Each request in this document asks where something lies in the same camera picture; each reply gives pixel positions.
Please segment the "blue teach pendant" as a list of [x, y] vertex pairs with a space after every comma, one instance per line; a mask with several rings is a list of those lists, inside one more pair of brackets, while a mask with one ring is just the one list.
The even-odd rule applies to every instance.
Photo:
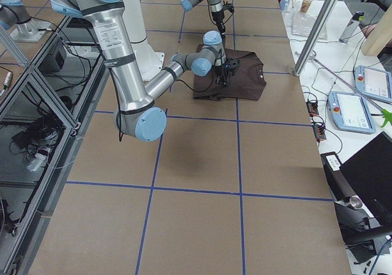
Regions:
[[391, 103], [391, 72], [372, 67], [355, 69], [355, 87], [372, 99]]
[[375, 125], [366, 101], [357, 94], [331, 91], [328, 106], [334, 124], [339, 130], [374, 134]]

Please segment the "near blue teach pendant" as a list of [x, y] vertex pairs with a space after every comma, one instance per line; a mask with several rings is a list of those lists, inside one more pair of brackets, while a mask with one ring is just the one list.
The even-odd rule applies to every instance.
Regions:
[[357, 94], [331, 91], [328, 106], [334, 124], [339, 130], [374, 134], [375, 125], [366, 101]]

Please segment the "brown t-shirt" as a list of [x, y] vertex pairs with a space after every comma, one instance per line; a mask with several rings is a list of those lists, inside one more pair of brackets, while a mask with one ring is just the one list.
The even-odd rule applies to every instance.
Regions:
[[263, 63], [253, 51], [225, 49], [226, 57], [237, 59], [239, 66], [228, 78], [227, 86], [217, 83], [216, 68], [212, 68], [204, 77], [194, 77], [194, 99], [221, 100], [238, 98], [259, 100], [266, 81], [263, 75]]

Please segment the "black laptop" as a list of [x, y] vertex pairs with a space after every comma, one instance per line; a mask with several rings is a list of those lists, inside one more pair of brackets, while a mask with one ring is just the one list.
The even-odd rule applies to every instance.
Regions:
[[340, 166], [344, 178], [382, 225], [391, 224], [391, 137], [381, 132]]

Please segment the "metal reacher grabber tool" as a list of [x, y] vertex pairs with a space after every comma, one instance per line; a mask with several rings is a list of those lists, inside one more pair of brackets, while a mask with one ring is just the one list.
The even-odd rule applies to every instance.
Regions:
[[382, 118], [384, 119], [383, 124], [381, 125], [381, 127], [385, 127], [387, 124], [391, 124], [391, 112], [389, 112], [388, 110], [386, 110], [385, 108], [382, 108], [379, 104], [377, 104], [374, 100], [372, 100], [369, 96], [365, 95], [364, 92], [360, 91], [358, 88], [350, 85], [349, 83], [347, 83], [342, 77], [340, 77], [336, 72], [332, 71], [331, 69], [329, 69], [326, 65], [324, 65], [322, 62], [320, 62], [318, 59], [316, 59], [316, 52], [315, 51], [311, 51], [311, 54], [309, 55], [309, 57], [307, 58], [308, 61], [314, 61], [315, 63], [317, 63], [318, 65], [320, 65], [322, 68], [324, 68], [327, 72], [329, 72], [332, 76], [334, 76], [335, 78], [337, 78], [339, 81], [341, 81], [343, 84], [345, 84], [346, 86], [348, 86], [352, 91], [354, 91], [354, 93], [356, 93], [357, 95], [359, 95], [360, 97], [362, 97], [364, 100], [368, 101], [371, 105], [373, 105], [376, 109], [378, 109], [381, 114], [382, 114]]

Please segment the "aluminium frame post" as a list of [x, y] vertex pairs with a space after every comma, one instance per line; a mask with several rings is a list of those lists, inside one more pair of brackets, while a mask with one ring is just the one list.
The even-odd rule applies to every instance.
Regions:
[[299, 77], [301, 72], [303, 71], [307, 60], [310, 58], [311, 52], [313, 51], [321, 33], [322, 28], [324, 27], [326, 21], [331, 15], [334, 6], [336, 5], [338, 0], [324, 0], [322, 8], [316, 18], [316, 21], [310, 31], [310, 34], [307, 38], [306, 43], [300, 53], [300, 56], [295, 64], [295, 68], [293, 70], [293, 74], [296, 77]]

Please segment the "iced coffee cup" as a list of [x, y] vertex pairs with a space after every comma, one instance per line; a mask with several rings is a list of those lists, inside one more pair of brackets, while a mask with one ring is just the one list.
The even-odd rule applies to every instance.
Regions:
[[302, 0], [302, 4], [301, 4], [301, 7], [300, 7], [300, 12], [301, 13], [307, 13], [307, 11], [309, 10], [309, 8], [310, 8], [310, 6], [311, 6], [313, 1], [314, 0]]

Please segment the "aluminium side frame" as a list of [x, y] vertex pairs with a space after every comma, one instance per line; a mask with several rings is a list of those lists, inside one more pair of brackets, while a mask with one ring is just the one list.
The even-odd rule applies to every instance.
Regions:
[[65, 18], [1, 102], [1, 273], [26, 274], [107, 82], [91, 23]]

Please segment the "far blue teach pendant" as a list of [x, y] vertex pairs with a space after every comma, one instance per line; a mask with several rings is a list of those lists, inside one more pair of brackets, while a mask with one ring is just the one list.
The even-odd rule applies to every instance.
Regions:
[[355, 69], [355, 87], [372, 99], [391, 103], [391, 72], [372, 67]]

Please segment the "brown paper table cover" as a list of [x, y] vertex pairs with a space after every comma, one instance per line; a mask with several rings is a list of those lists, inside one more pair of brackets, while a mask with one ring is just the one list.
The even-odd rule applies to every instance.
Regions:
[[108, 81], [30, 274], [350, 274], [277, 0], [228, 0], [229, 48], [257, 53], [260, 100], [157, 100], [160, 140], [118, 140]]

